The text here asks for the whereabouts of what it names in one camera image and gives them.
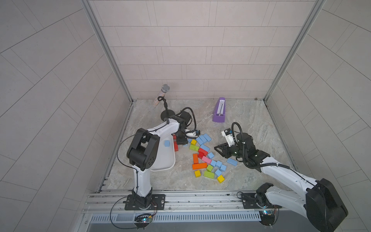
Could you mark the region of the yellow cube front right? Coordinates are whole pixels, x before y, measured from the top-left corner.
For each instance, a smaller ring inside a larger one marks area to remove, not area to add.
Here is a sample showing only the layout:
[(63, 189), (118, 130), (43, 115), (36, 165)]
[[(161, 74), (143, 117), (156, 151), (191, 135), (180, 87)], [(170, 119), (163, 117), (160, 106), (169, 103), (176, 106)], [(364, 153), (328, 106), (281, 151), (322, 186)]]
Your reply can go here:
[(217, 177), (217, 180), (218, 180), (219, 183), (223, 183), (225, 181), (225, 178), (222, 175), (219, 175)]

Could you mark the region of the rhinestone silver microphone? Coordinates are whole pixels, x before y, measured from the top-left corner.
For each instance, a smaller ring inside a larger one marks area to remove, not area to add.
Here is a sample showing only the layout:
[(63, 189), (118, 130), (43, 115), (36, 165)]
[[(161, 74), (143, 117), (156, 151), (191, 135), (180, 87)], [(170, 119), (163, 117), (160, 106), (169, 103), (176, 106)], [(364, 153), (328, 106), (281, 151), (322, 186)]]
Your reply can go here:
[(159, 92), (159, 94), (157, 95), (157, 97), (155, 98), (154, 102), (153, 102), (153, 106), (156, 107), (160, 100), (158, 99), (159, 97), (164, 97), (165, 94), (170, 90), (170, 86), (168, 84), (164, 84), (162, 85), (161, 87), (161, 91)]

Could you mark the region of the red block by tray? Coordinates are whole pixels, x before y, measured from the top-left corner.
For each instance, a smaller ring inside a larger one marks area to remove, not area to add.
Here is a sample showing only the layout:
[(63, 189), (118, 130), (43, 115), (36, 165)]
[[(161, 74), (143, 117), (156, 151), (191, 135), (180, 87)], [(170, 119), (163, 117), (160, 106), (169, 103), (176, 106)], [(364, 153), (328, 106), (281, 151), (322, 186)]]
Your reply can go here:
[(175, 134), (173, 134), (173, 141), (174, 141), (174, 151), (177, 152), (178, 149), (178, 144), (177, 144), (177, 137)]

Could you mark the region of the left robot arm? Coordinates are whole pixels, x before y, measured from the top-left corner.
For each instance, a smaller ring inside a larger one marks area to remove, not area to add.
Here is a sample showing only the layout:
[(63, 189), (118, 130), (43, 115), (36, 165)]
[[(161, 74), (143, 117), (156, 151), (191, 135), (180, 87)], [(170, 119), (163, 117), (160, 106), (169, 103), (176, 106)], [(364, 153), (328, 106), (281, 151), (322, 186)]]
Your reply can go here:
[(136, 201), (147, 205), (151, 201), (150, 172), (171, 169), (175, 165), (175, 144), (186, 145), (199, 135), (193, 110), (185, 107), (178, 114), (150, 129), (140, 128), (128, 148), (127, 158), (134, 169), (132, 191)]

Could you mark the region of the green block upper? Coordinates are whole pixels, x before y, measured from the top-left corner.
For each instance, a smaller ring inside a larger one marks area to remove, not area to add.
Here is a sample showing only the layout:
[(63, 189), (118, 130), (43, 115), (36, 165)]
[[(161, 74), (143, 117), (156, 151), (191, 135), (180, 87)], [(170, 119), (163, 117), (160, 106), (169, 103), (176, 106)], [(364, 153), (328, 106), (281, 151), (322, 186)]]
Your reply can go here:
[(189, 149), (198, 152), (200, 148), (199, 148), (198, 146), (196, 146), (196, 145), (192, 145), (192, 144), (191, 144), (191, 145), (189, 146)]

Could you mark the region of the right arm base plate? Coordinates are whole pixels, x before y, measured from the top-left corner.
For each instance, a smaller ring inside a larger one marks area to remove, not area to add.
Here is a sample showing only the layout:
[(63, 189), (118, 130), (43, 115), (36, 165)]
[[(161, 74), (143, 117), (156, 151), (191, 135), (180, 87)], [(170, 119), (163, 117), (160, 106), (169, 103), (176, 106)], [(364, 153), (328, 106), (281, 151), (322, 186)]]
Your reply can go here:
[(237, 192), (237, 198), (242, 201), (244, 209), (278, 209), (281, 206), (274, 206), (268, 200), (255, 192)]

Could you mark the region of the purple metronome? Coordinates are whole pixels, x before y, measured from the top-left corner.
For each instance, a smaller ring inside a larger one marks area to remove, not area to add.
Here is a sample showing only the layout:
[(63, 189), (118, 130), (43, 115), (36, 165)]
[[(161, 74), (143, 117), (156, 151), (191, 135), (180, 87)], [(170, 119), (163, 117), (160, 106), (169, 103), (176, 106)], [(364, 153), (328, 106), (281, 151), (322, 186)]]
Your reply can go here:
[(226, 111), (226, 99), (223, 97), (220, 97), (215, 105), (214, 111), (213, 111), (213, 122), (217, 123), (223, 123), (225, 122), (225, 111)]

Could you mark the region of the green block front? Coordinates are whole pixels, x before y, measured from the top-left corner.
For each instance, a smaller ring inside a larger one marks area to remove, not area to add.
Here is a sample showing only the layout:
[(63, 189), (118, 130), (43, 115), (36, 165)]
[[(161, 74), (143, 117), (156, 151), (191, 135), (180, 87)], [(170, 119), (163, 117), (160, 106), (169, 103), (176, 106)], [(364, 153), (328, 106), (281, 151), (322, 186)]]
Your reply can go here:
[(203, 176), (207, 177), (207, 178), (210, 178), (210, 179), (214, 179), (214, 173), (209, 172), (209, 171), (204, 171)]

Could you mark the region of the white plastic tray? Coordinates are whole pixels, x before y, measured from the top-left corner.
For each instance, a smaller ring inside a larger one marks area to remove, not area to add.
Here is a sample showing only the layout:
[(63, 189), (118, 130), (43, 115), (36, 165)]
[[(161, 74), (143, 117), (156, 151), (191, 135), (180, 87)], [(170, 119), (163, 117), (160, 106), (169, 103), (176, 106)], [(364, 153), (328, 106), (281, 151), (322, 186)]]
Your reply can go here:
[[(164, 142), (168, 140), (170, 141), (170, 146), (165, 147)], [(167, 136), (161, 136), (159, 147), (157, 150), (157, 157), (150, 168), (152, 172), (159, 172), (159, 171), (166, 171), (170, 170), (175, 165), (175, 151), (174, 151), (174, 141), (172, 134)]]

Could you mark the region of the red block centre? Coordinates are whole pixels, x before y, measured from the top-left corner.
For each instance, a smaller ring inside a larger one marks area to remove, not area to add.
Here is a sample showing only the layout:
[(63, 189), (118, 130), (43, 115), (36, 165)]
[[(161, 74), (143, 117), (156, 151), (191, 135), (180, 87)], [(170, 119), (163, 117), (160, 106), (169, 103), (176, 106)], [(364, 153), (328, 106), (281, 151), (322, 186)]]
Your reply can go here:
[(207, 154), (208, 154), (208, 152), (203, 150), (202, 148), (199, 148), (198, 152), (199, 152), (199, 154), (198, 154), (199, 159), (202, 159), (203, 157), (207, 156)]

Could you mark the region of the short orange block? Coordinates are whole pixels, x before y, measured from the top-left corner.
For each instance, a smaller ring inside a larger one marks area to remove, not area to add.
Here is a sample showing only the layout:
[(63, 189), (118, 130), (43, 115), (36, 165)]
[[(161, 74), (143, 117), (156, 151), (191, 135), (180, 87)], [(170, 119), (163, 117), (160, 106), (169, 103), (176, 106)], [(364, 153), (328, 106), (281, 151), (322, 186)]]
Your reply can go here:
[(193, 163), (194, 164), (198, 164), (199, 163), (198, 154), (193, 154)]

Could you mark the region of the black microphone stand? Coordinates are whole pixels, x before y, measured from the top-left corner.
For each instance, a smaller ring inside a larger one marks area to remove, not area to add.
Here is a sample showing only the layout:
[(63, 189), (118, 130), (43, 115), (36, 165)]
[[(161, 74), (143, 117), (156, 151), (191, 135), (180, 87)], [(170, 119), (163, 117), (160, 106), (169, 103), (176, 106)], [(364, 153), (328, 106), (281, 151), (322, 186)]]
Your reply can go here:
[(167, 100), (163, 96), (159, 96), (157, 98), (159, 102), (163, 102), (165, 110), (161, 113), (160, 118), (163, 121), (166, 121), (169, 117), (175, 115), (175, 112), (173, 110), (169, 110)]

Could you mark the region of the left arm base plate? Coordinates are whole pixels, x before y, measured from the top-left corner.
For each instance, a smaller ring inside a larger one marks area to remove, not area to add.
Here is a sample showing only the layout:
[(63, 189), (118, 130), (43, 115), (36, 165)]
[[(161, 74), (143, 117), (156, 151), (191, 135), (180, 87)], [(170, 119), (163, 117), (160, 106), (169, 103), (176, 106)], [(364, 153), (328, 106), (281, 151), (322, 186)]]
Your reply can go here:
[(134, 193), (127, 197), (125, 210), (163, 210), (165, 200), (165, 194), (152, 194), (149, 197), (140, 197)]

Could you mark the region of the yellow cube front left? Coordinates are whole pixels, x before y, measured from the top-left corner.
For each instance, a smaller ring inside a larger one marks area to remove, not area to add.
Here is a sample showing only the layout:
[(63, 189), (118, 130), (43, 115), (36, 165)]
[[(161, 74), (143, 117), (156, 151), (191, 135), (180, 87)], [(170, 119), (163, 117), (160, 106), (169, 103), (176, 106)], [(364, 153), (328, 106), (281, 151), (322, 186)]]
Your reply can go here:
[(195, 174), (195, 177), (198, 178), (198, 177), (201, 176), (201, 171), (200, 171), (200, 170), (196, 170), (196, 171), (194, 172), (194, 174)]

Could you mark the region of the pink block centre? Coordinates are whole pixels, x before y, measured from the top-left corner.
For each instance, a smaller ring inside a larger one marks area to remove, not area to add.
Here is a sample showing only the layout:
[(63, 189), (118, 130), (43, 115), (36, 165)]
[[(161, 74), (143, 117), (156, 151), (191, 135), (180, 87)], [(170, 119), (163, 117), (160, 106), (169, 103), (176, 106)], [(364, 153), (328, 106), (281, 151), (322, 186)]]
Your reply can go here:
[(212, 162), (212, 160), (210, 158), (206, 157), (206, 156), (202, 157), (202, 161), (204, 161), (207, 164), (211, 164), (211, 162)]

